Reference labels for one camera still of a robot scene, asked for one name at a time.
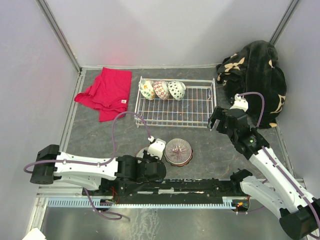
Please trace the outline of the blue triangle pattern bowl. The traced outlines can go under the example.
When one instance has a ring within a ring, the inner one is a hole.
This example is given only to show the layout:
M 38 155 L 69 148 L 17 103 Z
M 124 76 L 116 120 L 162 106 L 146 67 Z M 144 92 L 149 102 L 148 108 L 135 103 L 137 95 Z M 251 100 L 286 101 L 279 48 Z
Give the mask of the blue triangle pattern bowl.
M 168 89 L 168 84 L 166 81 L 163 80 L 157 80 L 153 83 L 153 89 L 155 94 L 161 99 L 161 100 L 167 100 L 170 96 L 170 92 Z

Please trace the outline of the red rimmed bowl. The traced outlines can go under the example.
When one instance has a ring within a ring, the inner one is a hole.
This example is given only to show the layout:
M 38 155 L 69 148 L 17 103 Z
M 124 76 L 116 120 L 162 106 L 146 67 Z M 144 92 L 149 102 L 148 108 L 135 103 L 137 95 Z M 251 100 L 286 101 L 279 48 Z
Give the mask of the red rimmed bowl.
M 184 98 L 186 93 L 186 86 L 183 82 L 174 80 L 170 81 L 167 86 L 170 94 L 175 100 L 181 101 Z

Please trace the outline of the floral orange green bowl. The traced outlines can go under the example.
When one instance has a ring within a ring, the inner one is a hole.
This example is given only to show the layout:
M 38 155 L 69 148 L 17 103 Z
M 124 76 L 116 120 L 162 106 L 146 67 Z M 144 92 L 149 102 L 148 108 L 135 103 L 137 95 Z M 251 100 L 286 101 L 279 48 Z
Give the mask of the floral orange green bowl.
M 141 79 L 139 82 L 139 91 L 147 100 L 153 100 L 156 97 L 153 84 L 153 81 L 145 79 Z

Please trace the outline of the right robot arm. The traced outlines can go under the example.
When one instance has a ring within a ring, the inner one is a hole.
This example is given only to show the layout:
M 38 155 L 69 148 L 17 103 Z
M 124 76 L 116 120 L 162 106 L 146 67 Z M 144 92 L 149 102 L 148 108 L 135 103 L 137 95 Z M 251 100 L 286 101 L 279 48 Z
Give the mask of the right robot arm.
M 244 110 L 215 107 L 208 120 L 212 129 L 229 137 L 237 152 L 256 166 L 272 187 L 260 183 L 249 173 L 229 183 L 231 193 L 243 193 L 258 200 L 279 220 L 283 231 L 292 239 L 317 238 L 320 229 L 320 200 L 308 192 L 279 161 L 256 127 L 250 127 Z

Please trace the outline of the grey hexagon pattern bowl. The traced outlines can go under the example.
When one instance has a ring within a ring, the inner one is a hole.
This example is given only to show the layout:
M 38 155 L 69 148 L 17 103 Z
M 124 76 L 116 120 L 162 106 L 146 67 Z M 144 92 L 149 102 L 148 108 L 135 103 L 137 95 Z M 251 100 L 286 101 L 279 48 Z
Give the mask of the grey hexagon pattern bowl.
M 148 153 L 148 147 L 144 147 L 138 151 L 138 153 L 135 155 L 138 159 L 148 159 L 150 157 Z

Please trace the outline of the white wire dish rack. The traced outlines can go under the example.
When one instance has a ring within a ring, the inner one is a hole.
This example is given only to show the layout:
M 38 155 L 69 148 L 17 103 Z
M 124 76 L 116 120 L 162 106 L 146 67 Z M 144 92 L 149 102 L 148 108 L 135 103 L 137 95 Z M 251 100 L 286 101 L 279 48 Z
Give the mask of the white wire dish rack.
M 143 96 L 142 84 L 147 86 L 161 82 L 179 82 L 185 88 L 181 100 L 171 94 L 167 99 Z M 140 115 L 149 126 L 206 128 L 209 117 L 217 104 L 215 80 L 200 79 L 156 79 L 141 77 L 138 84 L 134 112 Z

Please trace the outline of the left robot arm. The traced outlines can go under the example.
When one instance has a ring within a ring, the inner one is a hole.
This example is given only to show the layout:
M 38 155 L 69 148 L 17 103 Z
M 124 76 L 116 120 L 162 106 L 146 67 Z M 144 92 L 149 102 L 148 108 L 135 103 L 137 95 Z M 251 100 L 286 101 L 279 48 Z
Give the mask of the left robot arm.
M 51 185 L 60 181 L 106 195 L 111 189 L 109 181 L 140 184 L 164 179 L 166 167 L 161 159 L 165 147 L 164 142 L 156 140 L 142 157 L 123 155 L 111 159 L 72 155 L 51 144 L 37 153 L 31 164 L 30 182 Z

